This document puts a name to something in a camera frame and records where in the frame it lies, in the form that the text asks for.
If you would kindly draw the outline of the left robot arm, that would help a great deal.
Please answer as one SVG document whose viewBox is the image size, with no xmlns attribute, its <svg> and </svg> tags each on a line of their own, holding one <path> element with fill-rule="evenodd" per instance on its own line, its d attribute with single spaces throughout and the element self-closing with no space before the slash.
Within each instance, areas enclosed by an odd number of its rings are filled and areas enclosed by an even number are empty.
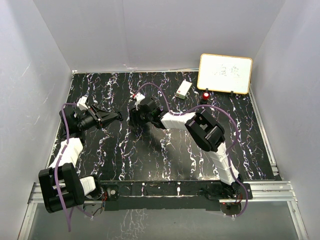
<svg viewBox="0 0 320 240">
<path fill-rule="evenodd" d="M 120 112 L 109 112 L 98 107 L 83 106 L 77 110 L 67 104 L 59 112 L 63 133 L 59 152 L 48 168 L 38 174 L 42 198 L 49 213 L 82 205 L 86 198 L 99 199 L 103 187 L 94 175 L 79 177 L 76 164 L 86 141 L 86 131 L 108 127 L 114 121 L 122 121 Z"/>
</svg>

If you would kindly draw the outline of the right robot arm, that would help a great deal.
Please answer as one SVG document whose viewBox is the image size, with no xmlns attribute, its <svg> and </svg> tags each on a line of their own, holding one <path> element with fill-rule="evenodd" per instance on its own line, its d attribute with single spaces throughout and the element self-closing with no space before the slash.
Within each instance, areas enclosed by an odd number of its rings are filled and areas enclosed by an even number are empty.
<svg viewBox="0 0 320 240">
<path fill-rule="evenodd" d="M 226 146 L 225 130 L 204 108 L 174 113 L 161 110 L 151 97 L 137 93 L 132 96 L 134 107 L 129 111 L 129 125 L 140 127 L 147 123 L 158 129 L 178 129 L 188 132 L 199 148 L 207 152 L 216 167 L 221 195 L 230 199 L 241 192 L 241 175 L 233 165 Z"/>
</svg>

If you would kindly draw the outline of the black earbud charging case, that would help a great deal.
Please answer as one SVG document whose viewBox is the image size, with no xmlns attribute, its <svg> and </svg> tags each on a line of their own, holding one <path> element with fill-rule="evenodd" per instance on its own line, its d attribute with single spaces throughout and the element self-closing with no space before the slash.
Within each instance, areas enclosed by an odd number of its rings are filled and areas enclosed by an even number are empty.
<svg viewBox="0 0 320 240">
<path fill-rule="evenodd" d="M 122 114 L 120 112 L 117 113 L 117 119 L 122 122 L 124 120 Z"/>
</svg>

